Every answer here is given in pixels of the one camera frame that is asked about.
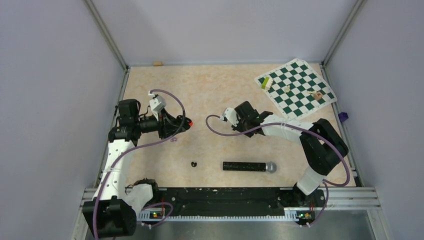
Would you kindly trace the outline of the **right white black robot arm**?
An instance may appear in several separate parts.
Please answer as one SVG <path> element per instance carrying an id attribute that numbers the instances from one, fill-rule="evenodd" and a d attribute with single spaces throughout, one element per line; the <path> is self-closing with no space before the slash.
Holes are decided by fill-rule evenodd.
<path id="1" fill-rule="evenodd" d="M 244 101 L 235 108 L 226 108 L 223 119 L 249 138 L 255 134 L 281 137 L 302 146 L 308 166 L 293 187 L 293 200 L 299 206 L 313 200 L 313 192 L 349 153 L 346 143 L 324 118 L 315 122 L 290 120 L 271 111 L 259 113 Z"/>

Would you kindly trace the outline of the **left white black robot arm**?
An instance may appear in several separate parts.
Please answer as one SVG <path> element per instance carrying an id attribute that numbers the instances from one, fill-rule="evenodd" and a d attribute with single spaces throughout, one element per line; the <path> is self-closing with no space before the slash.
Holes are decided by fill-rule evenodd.
<path id="1" fill-rule="evenodd" d="M 142 134 L 156 132 L 163 143 L 193 125 L 185 114 L 176 117 L 169 114 L 160 95 L 149 103 L 152 115 L 140 114 L 141 104 L 136 99 L 121 100 L 116 106 L 118 116 L 108 133 L 103 175 L 92 200 L 82 206 L 83 216 L 96 240 L 133 235 L 143 207 L 154 207 L 160 202 L 161 194 L 152 179 L 141 180 L 126 192 L 130 162 L 134 151 L 140 148 L 138 141 Z"/>

